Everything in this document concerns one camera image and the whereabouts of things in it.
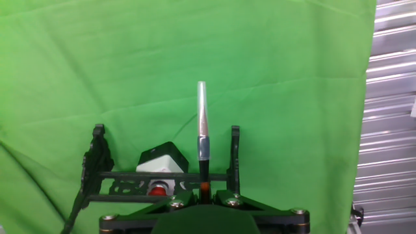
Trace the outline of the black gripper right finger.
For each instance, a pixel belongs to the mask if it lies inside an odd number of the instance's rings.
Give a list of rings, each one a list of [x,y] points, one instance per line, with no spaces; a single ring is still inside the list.
[[[309,212],[305,209],[279,210],[228,190],[216,192],[216,204],[243,211],[254,219],[261,231],[277,228],[281,233],[309,233]]]

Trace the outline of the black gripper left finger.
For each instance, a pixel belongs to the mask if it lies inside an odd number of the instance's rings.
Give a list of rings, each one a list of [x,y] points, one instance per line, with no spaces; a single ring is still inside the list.
[[[133,233],[153,229],[163,215],[191,207],[197,204],[197,195],[192,191],[181,192],[167,197],[149,207],[131,214],[104,215],[99,219],[99,233]]]

